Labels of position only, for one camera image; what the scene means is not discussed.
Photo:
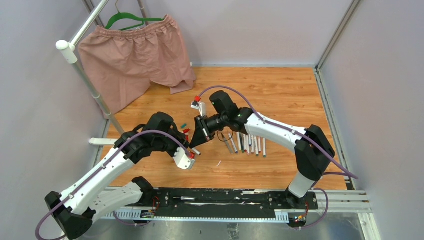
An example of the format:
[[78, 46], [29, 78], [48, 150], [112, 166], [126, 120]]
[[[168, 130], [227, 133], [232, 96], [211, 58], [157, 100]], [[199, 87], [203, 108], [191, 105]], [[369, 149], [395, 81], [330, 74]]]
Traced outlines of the grey capped marker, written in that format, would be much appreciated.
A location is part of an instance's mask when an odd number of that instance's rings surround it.
[[237, 146], [236, 146], [236, 144], [235, 144], [235, 142], [234, 142], [234, 135], [233, 135], [232, 133], [228, 133], [228, 136], [229, 136], [229, 141], [231, 142], [231, 145], [232, 145], [233, 151], [234, 151], [236, 154], [238, 154], [238, 149], [237, 149]]

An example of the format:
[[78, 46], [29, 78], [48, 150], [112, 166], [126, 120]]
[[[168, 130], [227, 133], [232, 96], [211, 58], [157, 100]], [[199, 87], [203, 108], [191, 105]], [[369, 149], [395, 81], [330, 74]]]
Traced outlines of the yellow capped white marker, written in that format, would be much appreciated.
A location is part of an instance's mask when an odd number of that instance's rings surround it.
[[242, 149], [242, 142], [241, 142], [241, 139], [240, 139], [240, 133], [239, 132], [236, 133], [236, 140], [237, 140], [237, 145], [238, 145], [238, 151], [240, 153], [242, 153], [243, 149]]

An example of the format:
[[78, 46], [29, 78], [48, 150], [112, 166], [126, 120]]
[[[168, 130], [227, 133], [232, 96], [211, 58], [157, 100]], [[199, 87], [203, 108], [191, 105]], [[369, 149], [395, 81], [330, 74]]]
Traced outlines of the clear green gel pen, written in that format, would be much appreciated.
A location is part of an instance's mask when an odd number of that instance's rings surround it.
[[243, 137], [243, 134], [238, 132], [238, 138], [239, 138], [240, 150], [241, 150], [242, 153], [244, 153], [245, 152], [245, 149], [244, 149], [244, 137]]

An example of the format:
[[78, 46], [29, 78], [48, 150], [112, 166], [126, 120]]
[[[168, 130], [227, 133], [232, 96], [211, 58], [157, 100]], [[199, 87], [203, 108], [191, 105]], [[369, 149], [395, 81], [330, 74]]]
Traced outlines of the white acrylic marker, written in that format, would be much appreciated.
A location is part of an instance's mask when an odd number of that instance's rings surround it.
[[250, 155], [249, 136], [247, 134], [244, 135], [244, 148], [247, 155]]

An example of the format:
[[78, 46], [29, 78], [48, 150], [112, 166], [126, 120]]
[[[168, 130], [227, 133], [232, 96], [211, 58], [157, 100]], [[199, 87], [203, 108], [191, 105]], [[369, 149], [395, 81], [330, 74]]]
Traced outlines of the green capped white marker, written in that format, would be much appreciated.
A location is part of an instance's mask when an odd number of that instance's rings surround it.
[[253, 136], [253, 142], [254, 142], [255, 155], [258, 157], [260, 151], [259, 151], [258, 138], [255, 135]]

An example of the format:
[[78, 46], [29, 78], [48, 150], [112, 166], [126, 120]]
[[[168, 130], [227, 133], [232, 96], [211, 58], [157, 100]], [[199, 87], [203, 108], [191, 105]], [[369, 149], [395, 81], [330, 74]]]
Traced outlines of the red capped white marker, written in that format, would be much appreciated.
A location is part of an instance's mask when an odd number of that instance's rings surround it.
[[262, 152], [262, 141], [261, 141], [261, 138], [259, 136], [257, 137], [257, 144], [258, 144], [258, 147], [257, 147], [258, 152], [261, 153]]

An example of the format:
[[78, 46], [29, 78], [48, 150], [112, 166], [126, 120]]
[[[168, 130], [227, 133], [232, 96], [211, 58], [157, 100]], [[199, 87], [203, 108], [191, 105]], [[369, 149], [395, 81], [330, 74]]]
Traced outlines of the teal capped white marker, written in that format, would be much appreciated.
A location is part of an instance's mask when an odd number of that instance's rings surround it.
[[262, 139], [262, 156], [264, 158], [267, 157], [267, 145], [266, 145], [266, 139], [265, 138]]

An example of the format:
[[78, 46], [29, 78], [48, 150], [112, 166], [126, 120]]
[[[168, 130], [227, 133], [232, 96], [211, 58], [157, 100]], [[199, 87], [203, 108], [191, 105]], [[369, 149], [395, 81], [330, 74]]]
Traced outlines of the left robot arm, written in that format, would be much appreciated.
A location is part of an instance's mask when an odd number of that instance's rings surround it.
[[178, 130], [174, 119], [157, 112], [146, 124], [123, 133], [103, 160], [79, 181], [62, 192], [50, 192], [44, 199], [50, 210], [47, 216], [54, 218], [65, 238], [75, 240], [103, 216], [124, 206], [155, 207], [159, 200], [154, 187], [142, 176], [108, 193], [103, 190], [153, 152], [167, 153], [177, 167], [190, 169], [195, 154], [189, 152], [189, 145], [187, 136]]

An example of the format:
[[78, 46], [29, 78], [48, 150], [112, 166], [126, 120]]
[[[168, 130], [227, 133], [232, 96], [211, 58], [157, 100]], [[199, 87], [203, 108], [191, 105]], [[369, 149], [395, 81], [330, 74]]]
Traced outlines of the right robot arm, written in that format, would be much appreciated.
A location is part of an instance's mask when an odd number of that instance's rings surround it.
[[235, 133], [261, 137], [287, 148], [295, 154], [297, 173], [285, 194], [286, 204], [298, 209], [306, 193], [325, 173], [336, 153], [323, 130], [316, 125], [297, 127], [270, 119], [251, 107], [238, 107], [222, 90], [213, 93], [210, 102], [216, 111], [207, 116], [199, 96], [191, 108], [199, 111], [190, 147], [195, 148], [215, 138], [216, 132], [229, 128]]

